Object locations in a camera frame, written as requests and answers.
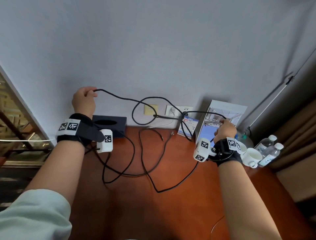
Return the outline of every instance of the bottle label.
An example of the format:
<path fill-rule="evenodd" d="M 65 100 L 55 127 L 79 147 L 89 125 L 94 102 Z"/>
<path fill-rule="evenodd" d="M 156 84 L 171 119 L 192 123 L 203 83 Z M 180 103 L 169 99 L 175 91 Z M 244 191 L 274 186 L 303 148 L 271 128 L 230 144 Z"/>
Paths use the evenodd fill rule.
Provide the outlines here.
<path fill-rule="evenodd" d="M 273 159 L 275 159 L 276 157 L 275 156 L 272 156 L 272 155 L 268 155 L 268 156 L 266 156 L 264 159 L 262 159 L 260 162 L 259 162 L 259 164 L 261 165 L 261 166 L 265 166 L 265 165 L 267 165 L 269 162 L 271 162 Z"/>
<path fill-rule="evenodd" d="M 264 146 L 262 143 L 260 143 L 257 147 L 256 150 L 258 150 L 259 152 L 263 152 L 263 150 L 265 150 L 267 147 Z"/>

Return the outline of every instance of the white outlet plate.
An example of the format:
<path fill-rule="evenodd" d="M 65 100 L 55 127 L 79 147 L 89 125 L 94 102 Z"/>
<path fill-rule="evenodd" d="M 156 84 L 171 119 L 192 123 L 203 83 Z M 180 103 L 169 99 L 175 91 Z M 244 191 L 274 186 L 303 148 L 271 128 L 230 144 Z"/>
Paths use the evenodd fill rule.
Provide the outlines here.
<path fill-rule="evenodd" d="M 181 112 L 187 112 L 187 111 L 193 111 L 193 107 L 190 107 L 190 106 L 176 106 Z M 167 105 L 167 108 L 166 108 L 166 113 L 165 115 L 166 116 L 171 116 L 173 117 L 173 114 L 171 112 L 171 109 L 174 108 L 173 106 L 171 105 Z M 178 110 L 175 110 L 175 117 L 178 117 L 180 116 L 181 114 L 179 113 Z"/>

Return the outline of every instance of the hand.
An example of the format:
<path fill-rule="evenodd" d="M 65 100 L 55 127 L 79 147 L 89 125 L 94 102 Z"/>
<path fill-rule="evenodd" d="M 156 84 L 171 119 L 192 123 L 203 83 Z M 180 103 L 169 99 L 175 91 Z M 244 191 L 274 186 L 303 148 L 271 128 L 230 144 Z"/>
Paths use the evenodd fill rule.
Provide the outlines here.
<path fill-rule="evenodd" d="M 216 132 L 214 132 L 214 143 L 226 137 L 234 138 L 237 133 L 237 129 L 234 124 L 232 124 L 228 119 L 222 119 L 220 122 L 222 125 L 216 130 Z"/>
<path fill-rule="evenodd" d="M 75 113 L 81 113 L 92 119 L 92 115 L 95 111 L 94 98 L 98 96 L 96 87 L 82 87 L 74 94 L 72 99 L 72 106 L 74 107 Z"/>

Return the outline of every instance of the black tissue box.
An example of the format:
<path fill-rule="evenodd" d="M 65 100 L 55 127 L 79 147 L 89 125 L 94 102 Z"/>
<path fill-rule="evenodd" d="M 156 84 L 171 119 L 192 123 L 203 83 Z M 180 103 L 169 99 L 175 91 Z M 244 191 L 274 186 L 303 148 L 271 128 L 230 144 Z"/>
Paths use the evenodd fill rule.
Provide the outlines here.
<path fill-rule="evenodd" d="M 127 117 L 112 117 L 93 115 L 92 121 L 98 130 L 110 129 L 113 132 L 113 138 L 124 137 L 127 124 Z"/>

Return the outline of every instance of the forearm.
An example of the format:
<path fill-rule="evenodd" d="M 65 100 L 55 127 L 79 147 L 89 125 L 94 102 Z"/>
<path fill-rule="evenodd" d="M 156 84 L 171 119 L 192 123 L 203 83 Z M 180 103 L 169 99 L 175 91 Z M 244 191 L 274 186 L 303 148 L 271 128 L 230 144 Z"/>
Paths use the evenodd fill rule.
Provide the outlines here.
<path fill-rule="evenodd" d="M 79 181 L 84 146 L 76 141 L 60 141 L 25 191 L 49 189 L 72 204 Z"/>
<path fill-rule="evenodd" d="M 281 239 L 277 227 L 241 163 L 219 168 L 225 217 L 232 239 Z"/>

